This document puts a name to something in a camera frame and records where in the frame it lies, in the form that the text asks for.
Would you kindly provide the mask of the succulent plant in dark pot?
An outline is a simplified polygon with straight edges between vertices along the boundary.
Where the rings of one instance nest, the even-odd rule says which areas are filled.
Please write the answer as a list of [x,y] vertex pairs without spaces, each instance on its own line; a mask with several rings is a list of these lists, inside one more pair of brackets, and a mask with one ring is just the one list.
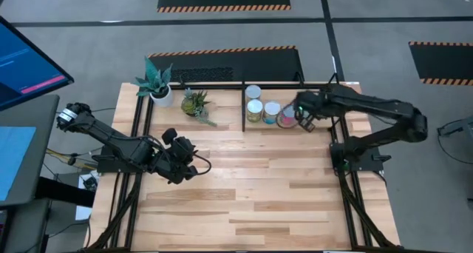
[[196,118],[200,123],[207,124],[211,127],[216,127],[217,124],[209,119],[206,104],[210,101],[206,100],[208,92],[199,90],[194,92],[190,88],[184,90],[184,99],[181,103],[181,110],[190,117]]

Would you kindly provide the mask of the black aluminium table frame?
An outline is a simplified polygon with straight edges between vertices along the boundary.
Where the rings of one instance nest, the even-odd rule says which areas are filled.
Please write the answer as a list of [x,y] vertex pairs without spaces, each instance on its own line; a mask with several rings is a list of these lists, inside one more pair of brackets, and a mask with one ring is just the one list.
[[204,83],[216,127],[185,115],[183,91],[157,107],[120,87],[113,127],[127,135],[160,137],[177,130],[196,146],[200,176],[174,185],[158,175],[140,180],[137,205],[124,216],[112,245],[133,252],[344,250],[363,243],[359,219],[347,222],[329,154],[333,135],[367,135],[368,117],[323,120],[313,132],[300,128],[243,132],[245,85]]

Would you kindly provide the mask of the grey side desk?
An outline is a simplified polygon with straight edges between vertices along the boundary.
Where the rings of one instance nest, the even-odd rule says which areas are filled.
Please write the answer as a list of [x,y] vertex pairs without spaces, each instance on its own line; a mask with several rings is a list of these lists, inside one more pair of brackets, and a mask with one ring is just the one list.
[[0,127],[35,129],[21,165],[11,177],[13,182],[6,197],[0,198],[0,207],[17,206],[35,198],[58,103],[58,95],[44,95],[0,112]]

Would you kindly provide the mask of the grey chair base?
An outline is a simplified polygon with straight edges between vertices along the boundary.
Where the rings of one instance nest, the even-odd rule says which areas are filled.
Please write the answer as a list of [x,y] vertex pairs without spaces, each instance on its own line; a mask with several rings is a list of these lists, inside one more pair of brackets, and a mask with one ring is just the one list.
[[440,137],[448,137],[456,132],[465,132],[473,138],[473,115],[468,118],[451,121],[437,128]]

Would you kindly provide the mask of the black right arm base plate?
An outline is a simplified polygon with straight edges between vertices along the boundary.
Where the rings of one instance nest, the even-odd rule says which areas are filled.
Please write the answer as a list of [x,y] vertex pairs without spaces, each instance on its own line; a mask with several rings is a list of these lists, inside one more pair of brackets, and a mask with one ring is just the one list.
[[381,155],[378,148],[367,149],[360,155],[348,154],[343,151],[343,144],[331,144],[330,157],[337,172],[380,172],[384,169],[384,162],[392,158]]

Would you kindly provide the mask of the pink soup tin can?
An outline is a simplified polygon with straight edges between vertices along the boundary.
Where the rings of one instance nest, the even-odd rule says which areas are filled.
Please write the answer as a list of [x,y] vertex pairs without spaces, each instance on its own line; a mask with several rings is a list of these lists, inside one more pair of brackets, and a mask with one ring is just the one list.
[[298,124],[292,104],[287,104],[281,109],[276,117],[276,124],[282,129],[292,129]]

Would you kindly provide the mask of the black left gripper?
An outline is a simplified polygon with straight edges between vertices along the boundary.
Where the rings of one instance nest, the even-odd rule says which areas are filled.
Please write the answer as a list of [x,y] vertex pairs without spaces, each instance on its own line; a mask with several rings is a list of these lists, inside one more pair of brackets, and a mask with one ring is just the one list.
[[188,181],[198,175],[197,168],[191,165],[193,155],[187,155],[175,142],[172,142],[168,149],[159,146],[149,164],[149,172],[157,173],[168,183],[180,184],[184,180]]

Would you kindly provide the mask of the light blue flat sheet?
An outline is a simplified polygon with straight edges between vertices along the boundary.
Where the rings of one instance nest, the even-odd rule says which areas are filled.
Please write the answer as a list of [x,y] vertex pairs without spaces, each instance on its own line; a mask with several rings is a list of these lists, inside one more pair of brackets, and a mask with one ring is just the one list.
[[0,126],[0,201],[7,199],[35,131],[33,126]]

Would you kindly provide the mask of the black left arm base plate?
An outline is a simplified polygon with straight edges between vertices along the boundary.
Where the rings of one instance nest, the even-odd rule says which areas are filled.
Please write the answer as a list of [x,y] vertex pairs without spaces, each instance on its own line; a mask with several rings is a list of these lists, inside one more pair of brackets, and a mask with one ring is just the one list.
[[143,172],[152,158],[152,148],[144,142],[123,142],[102,146],[101,152],[92,158],[98,162],[98,171],[102,173]]

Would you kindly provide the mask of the black power adapter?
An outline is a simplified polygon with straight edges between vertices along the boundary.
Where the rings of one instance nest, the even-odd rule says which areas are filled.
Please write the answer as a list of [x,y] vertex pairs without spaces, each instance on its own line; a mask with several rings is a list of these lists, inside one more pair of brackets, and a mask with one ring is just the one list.
[[83,180],[83,186],[86,190],[91,191],[91,192],[95,192],[97,190],[98,182],[93,175],[90,175],[86,179],[82,178],[82,180]]

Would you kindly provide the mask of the snake plant in white pot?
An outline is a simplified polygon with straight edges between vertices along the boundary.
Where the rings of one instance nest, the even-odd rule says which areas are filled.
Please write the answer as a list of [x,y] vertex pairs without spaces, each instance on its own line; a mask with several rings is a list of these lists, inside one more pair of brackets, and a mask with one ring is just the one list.
[[172,65],[164,71],[159,70],[150,58],[145,57],[145,78],[136,77],[135,86],[139,87],[138,97],[149,96],[159,107],[170,107],[174,102],[171,82]]

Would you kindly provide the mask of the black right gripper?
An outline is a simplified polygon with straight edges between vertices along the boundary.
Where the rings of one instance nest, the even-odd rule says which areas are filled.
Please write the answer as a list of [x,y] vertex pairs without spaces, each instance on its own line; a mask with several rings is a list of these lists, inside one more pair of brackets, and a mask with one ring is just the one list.
[[332,117],[333,114],[324,105],[324,96],[309,90],[298,92],[293,102],[295,118],[298,119],[299,126],[308,132],[315,129],[313,119],[306,122],[305,118],[323,119]]

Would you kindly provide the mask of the orange green beans tin can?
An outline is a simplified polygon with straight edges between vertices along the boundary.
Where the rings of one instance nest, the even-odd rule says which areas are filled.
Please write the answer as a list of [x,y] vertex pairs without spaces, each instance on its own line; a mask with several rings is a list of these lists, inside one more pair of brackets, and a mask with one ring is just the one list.
[[260,99],[261,96],[261,88],[255,84],[248,85],[245,88],[245,100],[250,101],[253,99]]

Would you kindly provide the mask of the black desk foot bar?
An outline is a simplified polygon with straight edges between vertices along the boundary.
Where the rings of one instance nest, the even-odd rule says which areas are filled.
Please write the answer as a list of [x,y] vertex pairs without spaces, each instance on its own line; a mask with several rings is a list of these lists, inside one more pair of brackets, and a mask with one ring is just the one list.
[[49,178],[40,177],[35,191],[35,199],[42,198],[92,208],[95,200],[95,193],[59,181],[54,181]]

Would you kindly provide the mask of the large black computer monitor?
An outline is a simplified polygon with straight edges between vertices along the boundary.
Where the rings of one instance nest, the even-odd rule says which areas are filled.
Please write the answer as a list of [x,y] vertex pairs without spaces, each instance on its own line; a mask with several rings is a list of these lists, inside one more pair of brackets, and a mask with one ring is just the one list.
[[74,82],[69,73],[0,16],[0,111]]

